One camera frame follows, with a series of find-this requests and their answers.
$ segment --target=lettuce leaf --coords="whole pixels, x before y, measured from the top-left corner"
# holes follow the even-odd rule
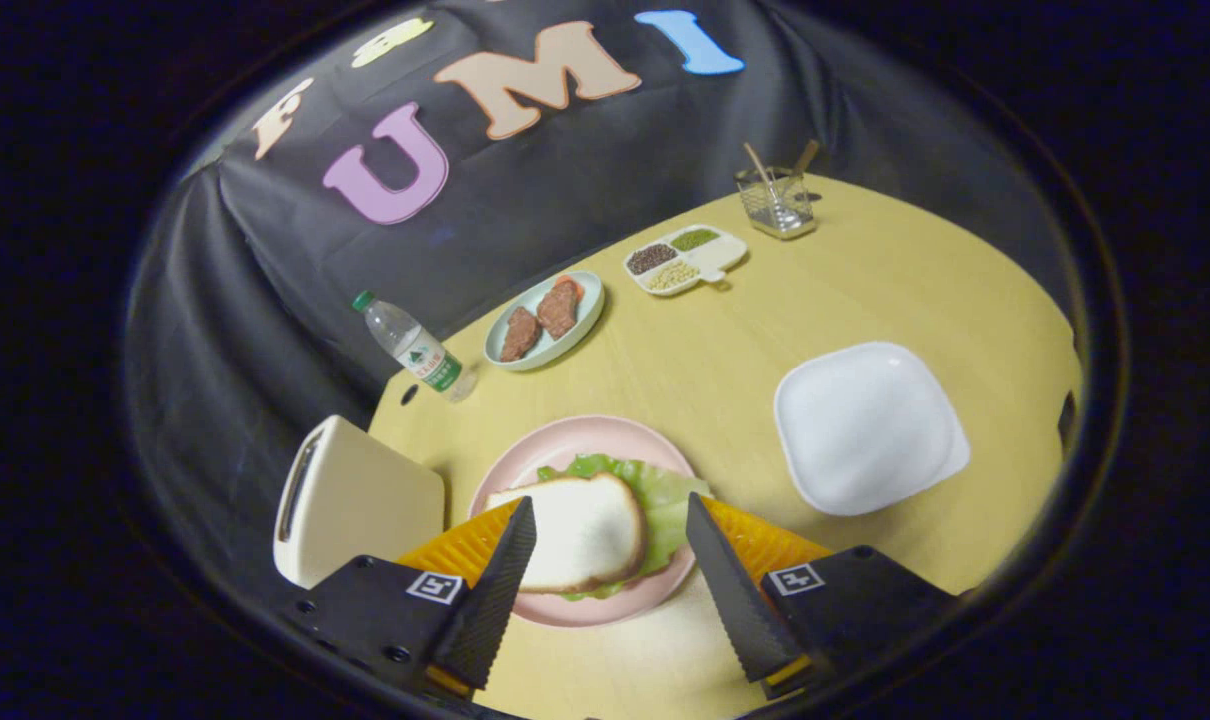
[[[704,480],[691,478],[673,471],[656,468],[640,460],[618,460],[609,455],[578,455],[565,470],[549,466],[538,468],[538,482],[555,478],[592,478],[597,473],[610,473],[632,488],[636,501],[645,511],[645,523],[649,537],[645,546],[645,560],[630,578],[617,583],[606,583],[595,591],[586,593],[565,593],[565,600],[583,600],[595,598],[605,600],[623,589],[624,584],[645,575],[657,574],[668,566],[672,555],[686,543],[687,497],[690,493],[711,496],[711,489]]]

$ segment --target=black cloth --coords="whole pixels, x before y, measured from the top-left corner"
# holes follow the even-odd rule
[[[733,173],[750,167],[742,142],[790,165],[817,138],[825,151],[812,169],[969,229],[1066,307],[1062,229],[1015,156],[947,92],[794,8],[682,7],[747,68],[686,73],[681,50],[633,19],[651,2],[455,0],[390,15],[312,61],[313,85],[265,159],[244,123],[177,183],[131,292],[126,394],[144,482],[209,574],[264,601],[289,589],[271,528],[298,443],[327,415],[367,425],[398,368],[350,310],[359,290],[449,336],[557,269],[733,192]],[[436,27],[350,67],[355,47],[413,17]],[[643,85],[570,96],[564,110],[522,97],[541,120],[492,142],[476,100],[433,81],[482,50],[532,59],[537,33],[569,21],[590,22]],[[321,178],[362,145],[387,186],[411,182],[393,143],[371,138],[409,100],[449,179],[414,218],[375,224]]]

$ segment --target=wooden table surface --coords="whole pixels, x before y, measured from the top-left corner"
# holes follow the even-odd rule
[[[1043,288],[947,220],[865,188],[807,177],[819,227],[793,241],[751,229],[737,195],[646,229],[574,265],[607,292],[600,322],[553,363],[508,373],[483,359],[503,311],[448,338],[476,365],[473,394],[401,405],[387,384],[369,433],[445,478],[450,524],[467,519],[490,465],[560,417],[620,415],[668,437],[721,500],[832,551],[859,543],[958,593],[1015,547],[1058,477],[1058,414],[1081,386],[1072,332]],[[724,287],[651,296],[628,252],[692,223],[750,246]],[[793,488],[774,388],[795,365],[859,342],[908,347],[943,384],[970,439],[961,473],[855,518],[824,515]],[[535,719],[731,718],[764,705],[695,574],[640,618],[581,630],[513,618],[476,701]]]

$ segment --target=wire basket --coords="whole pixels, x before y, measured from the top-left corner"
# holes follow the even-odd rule
[[[765,171],[774,182],[761,182],[755,169],[744,169],[734,175],[743,211],[751,226],[771,236],[791,240],[814,229],[814,206],[809,205],[809,191],[805,190],[805,177],[793,177],[789,169]]]

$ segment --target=felt letter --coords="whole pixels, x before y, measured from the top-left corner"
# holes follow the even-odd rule
[[[574,21],[544,28],[535,38],[530,61],[507,54],[476,53],[436,74],[436,82],[457,82],[490,117],[492,140],[517,136],[538,122],[535,108],[517,104],[513,94],[564,109],[569,105],[567,74],[578,82],[578,97],[597,100],[641,85],[620,68],[592,36],[590,23]]]
[[[422,35],[422,33],[430,31],[433,24],[436,24],[436,21],[424,22],[422,18],[414,18],[380,31],[369,42],[357,47],[357,51],[353,53],[352,68],[363,68],[373,61],[382,58],[393,47],[404,45],[414,38]]]
[[[290,115],[298,110],[298,106],[302,104],[302,92],[312,87],[312,79],[304,79],[302,82],[298,83],[294,90],[289,91],[286,97],[281,97],[277,104],[272,105],[271,110],[267,110],[258,122],[254,123],[254,132],[258,133],[258,150],[254,152],[254,160],[263,160],[263,155],[267,155],[267,150],[276,145],[286,131],[289,129],[294,120]]]
[[[743,61],[734,58],[720,50],[713,38],[698,27],[698,18],[686,10],[652,10],[649,13],[636,15],[636,22],[653,25],[668,36],[673,45],[678,46],[684,56],[686,73],[696,76],[719,76],[725,73],[738,73],[745,68]]]
[[[417,166],[417,178],[409,186],[390,190],[379,182],[361,160],[364,149],[359,145],[340,155],[322,179],[325,188],[338,190],[353,208],[374,223],[390,225],[413,218],[436,200],[449,177],[445,151],[419,126],[414,113],[417,113],[417,103],[408,102],[373,128],[373,136],[390,138]]]

